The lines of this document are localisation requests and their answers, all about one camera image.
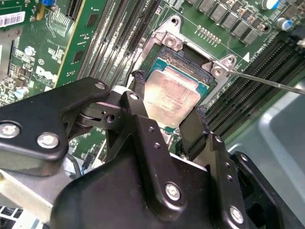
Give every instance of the black memory slot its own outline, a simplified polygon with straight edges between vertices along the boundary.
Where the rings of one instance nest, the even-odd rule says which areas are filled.
[[[112,48],[112,52],[110,54],[110,57],[107,59],[107,62],[105,63],[105,67],[103,67],[103,70],[101,72],[101,75],[106,77],[108,76],[109,71],[113,67],[114,62],[116,61],[120,50],[128,37],[130,36],[130,33],[135,26],[135,22],[138,19],[138,15],[142,11],[143,6],[145,5],[145,0],[137,0],[133,2],[132,10],[128,14],[127,22],[124,24],[123,29],[120,30],[120,33],[118,35],[118,39],[115,40],[115,43]]]
[[[261,68],[260,76],[263,79],[270,80],[271,74],[277,69],[281,64],[283,64],[285,61],[287,61],[288,57],[292,54],[292,52],[289,52],[289,48],[286,47],[281,50],[279,55],[275,56],[275,59],[273,60],[272,64],[266,65],[264,68]],[[234,98],[230,100],[230,103],[227,103],[225,106],[225,109],[221,111],[222,114],[229,115],[232,113],[236,108],[238,108],[240,105],[243,104],[244,100],[249,98],[252,91],[255,90],[256,87],[261,85],[258,82],[255,81],[247,81],[246,85],[242,87],[242,90],[240,90],[240,93],[236,95]],[[209,123],[211,128],[215,128],[218,125],[221,124],[221,117],[223,115],[219,114],[218,116],[213,119],[212,122]]]
[[[139,22],[140,26],[136,30],[136,32],[133,34],[131,42],[128,44],[128,46],[126,48],[124,58],[120,61],[119,65],[118,65],[117,71],[114,75],[111,85],[114,85],[118,81],[118,79],[122,76],[124,69],[127,66],[128,59],[131,58],[132,53],[137,48],[142,36],[144,35],[145,31],[147,30],[149,23],[151,22],[151,20],[154,16],[154,13],[157,11],[161,1],[162,0],[152,0],[149,2],[149,5],[147,6],[146,11],[141,16],[141,20]],[[133,65],[130,66],[130,68],[125,76],[123,85],[127,85],[128,76],[130,75],[132,69],[133,69]]]
[[[66,16],[74,21],[80,11],[81,3],[82,0],[70,0]]]
[[[85,59],[84,61],[82,62],[82,65],[81,65],[81,69],[80,69],[80,72],[77,76],[77,80],[79,79],[82,79],[84,77],[88,77],[88,75],[84,75],[85,74],[85,71],[86,71],[86,68],[88,67],[88,64],[89,64],[89,61],[90,59],[92,58],[92,54],[93,54],[93,50],[94,48],[96,47],[97,43],[99,42],[99,37],[102,35],[100,34],[103,27],[105,27],[105,30],[104,30],[104,33],[103,34],[107,34],[107,32],[109,31],[109,26],[113,20],[113,17],[111,17],[111,6],[113,4],[113,0],[107,0],[106,1],[106,5],[103,9],[103,13],[102,13],[102,16],[101,16],[101,19],[98,23],[98,26],[95,30],[95,39],[92,39],[91,43],[90,43],[90,46],[87,50],[87,53],[86,53],[86,56],[85,56]],[[116,11],[117,9],[117,5],[113,5],[113,10]],[[105,26],[105,21],[106,19],[109,18],[111,21],[110,23],[108,23],[106,26]]]
[[[115,31],[118,29],[118,26],[119,26],[119,24],[121,23],[121,21],[124,17],[126,8],[128,6],[128,2],[129,1],[120,0],[119,7],[118,7],[118,9],[117,9],[117,11],[115,12],[115,15],[114,15],[114,20],[111,22],[111,24],[109,26],[110,29],[107,31],[105,39],[104,39],[102,45],[99,48],[98,56],[94,60],[94,63],[92,65],[91,71],[89,73],[89,75],[91,77],[94,77],[96,75],[97,71],[98,71],[99,64],[101,64],[101,62],[102,62],[102,59],[103,59],[103,57],[106,53],[107,47],[109,45],[109,42],[112,39]]]
[[[287,84],[305,68],[304,61],[297,46],[292,45],[286,37],[279,36],[245,73]],[[262,106],[279,91],[262,83],[238,78],[208,110],[207,122],[210,129],[227,138],[245,121],[254,118]]]
[[[289,74],[289,76],[282,76],[281,83],[287,84],[292,81],[302,70],[305,69],[305,62],[301,63],[300,61],[294,65],[294,70]],[[260,88],[256,94],[253,95],[255,97],[254,102],[251,103],[249,101],[243,107],[244,110],[240,111],[240,115],[236,116],[234,120],[227,120],[221,128],[217,129],[217,134],[223,136],[223,138],[229,137],[231,134],[234,133],[243,123],[247,120],[251,120],[251,118],[255,117],[257,113],[260,112],[261,107],[263,107],[267,102],[269,102],[276,94],[280,92],[279,89],[270,87],[268,85],[264,85]]]
[[[285,44],[278,41],[272,43],[265,52],[262,53],[255,64],[251,64],[246,70],[245,74],[257,76],[257,73],[262,69],[275,54],[277,54]],[[216,101],[216,103],[210,108],[207,113],[207,121],[210,123],[213,119],[226,107],[231,99],[234,99],[238,93],[249,83],[250,81],[242,77],[237,78],[234,84]]]

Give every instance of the screw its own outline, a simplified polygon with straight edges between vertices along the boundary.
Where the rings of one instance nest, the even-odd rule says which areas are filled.
[[[241,154],[240,157],[242,158],[242,160],[248,161],[248,158],[245,155]]]
[[[18,126],[12,123],[0,124],[0,137],[2,138],[13,138],[20,133]]]
[[[96,86],[98,89],[101,89],[101,90],[104,90],[104,89],[105,89],[105,86],[104,86],[102,83],[96,83],[95,86]]]
[[[136,94],[133,94],[133,93],[130,94],[130,97],[132,99],[134,99],[134,100],[138,100],[139,99],[139,97]]]
[[[212,75],[214,77],[221,76],[221,75],[223,75],[223,73],[224,73],[223,69],[219,66],[212,69]]]
[[[167,196],[174,200],[174,201],[177,201],[180,199],[180,191],[178,189],[178,187],[172,183],[168,183],[166,186],[165,186],[165,192],[167,194]]]
[[[42,148],[53,149],[59,144],[58,137],[53,133],[44,133],[37,138],[37,143]]]
[[[221,140],[221,138],[218,137],[218,136],[215,136],[215,139],[217,140],[217,142],[223,142],[223,141]]]
[[[243,218],[241,212],[236,207],[231,206],[230,213],[236,223],[242,224],[244,222],[244,218]]]
[[[232,64],[232,63],[234,63],[234,59],[232,57],[229,57],[227,62],[228,62],[228,64]]]
[[[174,47],[176,45],[177,41],[176,41],[176,38],[174,37],[167,37],[165,39],[165,44],[167,47]]]

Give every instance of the connector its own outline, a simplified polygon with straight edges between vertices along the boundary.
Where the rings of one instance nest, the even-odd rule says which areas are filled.
[[[54,6],[55,0],[42,0],[41,3],[45,6]]]

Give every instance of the screwdriver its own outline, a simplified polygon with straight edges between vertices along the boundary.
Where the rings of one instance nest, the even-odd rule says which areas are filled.
[[[233,70],[229,70],[229,73],[234,74],[234,75],[238,75],[238,76],[243,77],[243,78],[248,79],[248,80],[253,80],[253,81],[256,81],[256,82],[259,82],[259,83],[264,83],[264,84],[270,85],[272,87],[276,87],[278,89],[283,89],[283,90],[286,90],[286,91],[289,91],[289,92],[294,92],[294,93],[297,93],[297,94],[305,94],[305,90],[290,87],[290,86],[283,85],[283,84],[280,84],[280,83],[277,83],[277,82],[265,80],[265,79],[262,79],[262,78],[258,78],[256,76],[247,75],[247,74],[244,74],[244,73],[239,73],[239,72],[236,72],[236,71],[233,71]]]

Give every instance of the label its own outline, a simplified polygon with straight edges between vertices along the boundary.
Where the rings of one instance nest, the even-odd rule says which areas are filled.
[[[0,28],[24,22],[25,11],[0,15]]]

